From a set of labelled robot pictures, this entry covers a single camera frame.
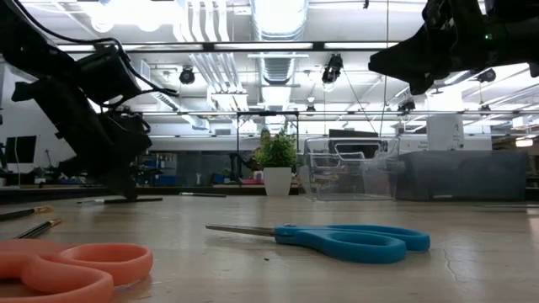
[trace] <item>white pot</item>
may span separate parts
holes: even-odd
[[[271,197],[287,196],[292,183],[292,168],[268,167],[264,168],[264,187],[266,195]]]

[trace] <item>table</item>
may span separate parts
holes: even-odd
[[[539,296],[537,209],[455,202],[312,202],[301,196],[51,204],[56,207],[51,214],[0,223],[0,237],[61,217],[65,222],[42,238],[134,242],[154,251],[152,276],[118,288],[114,302],[491,303],[535,302]],[[3,205],[0,213],[27,206]],[[208,223],[404,226],[428,232],[432,248],[410,253],[401,263],[346,263],[306,248],[277,245],[270,238],[208,231]],[[18,284],[0,284],[0,296],[21,292]]]

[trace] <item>green plant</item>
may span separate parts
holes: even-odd
[[[296,138],[284,130],[261,142],[254,158],[262,167],[293,167],[296,164]]]

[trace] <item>clear plastic container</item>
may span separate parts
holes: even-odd
[[[305,194],[316,200],[393,200],[398,138],[312,138],[298,159]]]

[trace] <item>ceiling duct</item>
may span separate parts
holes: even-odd
[[[308,0],[250,0],[253,30],[260,41],[301,41],[307,21]],[[260,78],[263,84],[285,85],[294,73],[294,58],[261,58]],[[262,97],[269,104],[285,105],[290,88],[280,88],[280,98],[262,88]]]

